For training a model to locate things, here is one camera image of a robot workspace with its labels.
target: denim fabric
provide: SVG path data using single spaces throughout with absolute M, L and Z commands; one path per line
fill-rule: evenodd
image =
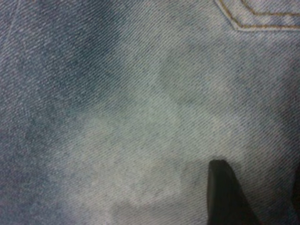
M 205 225 L 212 159 L 299 224 L 299 38 L 213 0 L 0 1 L 0 224 Z

